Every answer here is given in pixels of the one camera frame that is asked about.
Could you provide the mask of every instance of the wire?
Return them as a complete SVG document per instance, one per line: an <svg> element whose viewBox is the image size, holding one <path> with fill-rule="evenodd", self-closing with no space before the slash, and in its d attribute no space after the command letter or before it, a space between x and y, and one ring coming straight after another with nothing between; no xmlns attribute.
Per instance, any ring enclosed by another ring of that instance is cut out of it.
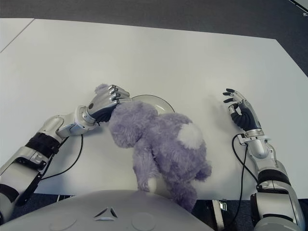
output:
<svg viewBox="0 0 308 231"><path fill-rule="evenodd" d="M232 149L233 149L233 152L234 152L234 155L236 156L236 158L238 159L238 161L244 166L244 168L249 172L249 174L255 179L256 183L258 184L258 179L254 176L254 174L249 170L249 168L242 162L242 160L239 158L238 154L236 153L236 150L234 148L234 140L235 138L238 136L238 135L241 135L241 134L237 134L233 137L232 139Z"/></svg>
<svg viewBox="0 0 308 231"><path fill-rule="evenodd" d="M76 162L78 161L78 159L80 158L80 155L81 155L81 153L82 153L82 148L83 148L83 135L81 134L81 145L80 145L80 150L79 150L78 156L77 156L76 160L73 162L73 164L72 164L68 169L66 169L66 170L64 170L64 171L62 171L62 172L60 172L60 173L57 173L57 174L54 174L54 175L51 175L51 176L42 178L41 180L46 180L46 179L51 178L51 177L59 176L59 175L65 173L65 172L67 172L68 170L70 170L70 169L76 164ZM50 159L50 161L49 161L49 163L48 163L48 166L46 166L46 168L49 167L49 164L50 164L52 158L53 158L53 156L51 157L51 159Z"/></svg>
<svg viewBox="0 0 308 231"><path fill-rule="evenodd" d="M223 229L223 231L226 231L229 229L229 227L231 226L231 224L236 220L237 215L239 214L240 211L240 207L241 207L241 202L242 202L242 195L243 195L243 178L244 178L244 171L245 171L245 163L246 163L246 157L247 157L247 150L248 150L248 145L246 145L246 150L245 150L245 158L244 158L244 162L241 161L241 163L243 164L243 168L242 168L242 175L241 175L241 194L240 194L240 199L239 199L239 204L237 206L237 210L236 213L234 215L234 218L232 219L232 221L227 225L226 228Z"/></svg>
<svg viewBox="0 0 308 231"><path fill-rule="evenodd" d="M58 149L61 148L61 146L67 141L67 139L68 139L68 137L66 137L66 138L64 139L64 141L63 141L62 143L59 144ZM49 159L49 162L48 162L48 164L46 165L45 170L44 170L44 172L43 172L43 174L42 174L42 178L43 178L43 176L46 174L47 170L49 169L49 166L50 166L50 164L51 164L51 161L52 161L52 159L54 158L54 155L55 155L55 153L53 153L53 154L51 155L51 157L50 157L50 159Z"/></svg>

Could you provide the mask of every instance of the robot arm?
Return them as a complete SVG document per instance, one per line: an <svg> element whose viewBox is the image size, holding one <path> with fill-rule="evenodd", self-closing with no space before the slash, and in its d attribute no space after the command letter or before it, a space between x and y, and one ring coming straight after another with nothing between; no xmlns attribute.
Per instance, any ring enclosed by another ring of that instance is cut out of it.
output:
<svg viewBox="0 0 308 231"><path fill-rule="evenodd" d="M29 142L0 168L0 224L6 222L15 205L24 205L42 178L41 170L58 153L69 136L81 135L107 122L119 103L130 102L129 93L115 86L101 85L88 106L68 115L48 119Z"/></svg>
<svg viewBox="0 0 308 231"><path fill-rule="evenodd" d="M251 104L235 90L227 89L223 94L231 96L225 103L236 102L229 106L229 113L235 124L244 130L244 134L238 135L240 144L248 145L249 156L257 168L257 193L250 197L255 230L304 231L305 219L296 193Z"/></svg>

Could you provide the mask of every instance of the gray carpet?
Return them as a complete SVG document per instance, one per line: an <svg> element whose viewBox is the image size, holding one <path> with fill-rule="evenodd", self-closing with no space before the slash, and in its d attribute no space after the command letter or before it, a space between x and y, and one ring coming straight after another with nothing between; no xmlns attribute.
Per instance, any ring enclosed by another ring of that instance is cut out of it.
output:
<svg viewBox="0 0 308 231"><path fill-rule="evenodd" d="M0 17L25 17L204 31L276 39L308 75L308 17L288 0L0 0ZM13 218L56 201L35 194ZM237 202L228 201L230 216ZM206 201L195 215L205 223ZM301 202L304 213L308 205ZM252 230L249 202L236 220Z"/></svg>

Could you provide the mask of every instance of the white table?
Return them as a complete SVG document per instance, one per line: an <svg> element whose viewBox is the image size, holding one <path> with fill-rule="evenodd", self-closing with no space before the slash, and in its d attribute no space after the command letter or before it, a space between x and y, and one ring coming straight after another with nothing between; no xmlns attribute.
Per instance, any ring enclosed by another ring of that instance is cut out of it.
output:
<svg viewBox="0 0 308 231"><path fill-rule="evenodd" d="M14 40L33 18L0 18L0 52Z"/></svg>
<svg viewBox="0 0 308 231"><path fill-rule="evenodd" d="M299 198L308 197L308 78L274 39L83 22L35 20L1 57L0 163L26 144L52 115L88 104L102 82L132 96L157 95L190 117L204 134L212 176L194 182L200 199L238 199L241 166L231 139L239 132L222 92L239 90L272 137ZM75 160L70 138L49 174ZM237 147L240 156L244 149ZM136 189L132 149L116 147L106 125L85 135L80 160L43 181L38 193L81 194ZM244 199L254 192L244 176ZM159 186L159 193L164 194Z"/></svg>

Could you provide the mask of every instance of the white plate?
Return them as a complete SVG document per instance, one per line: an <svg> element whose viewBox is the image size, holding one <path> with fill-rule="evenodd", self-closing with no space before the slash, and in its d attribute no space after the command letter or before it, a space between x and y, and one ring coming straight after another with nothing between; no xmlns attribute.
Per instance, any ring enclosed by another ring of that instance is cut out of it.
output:
<svg viewBox="0 0 308 231"><path fill-rule="evenodd" d="M172 106L167 101L154 95L138 95L133 97L132 100L139 100L144 103L151 104L158 111L158 114L175 112Z"/></svg>

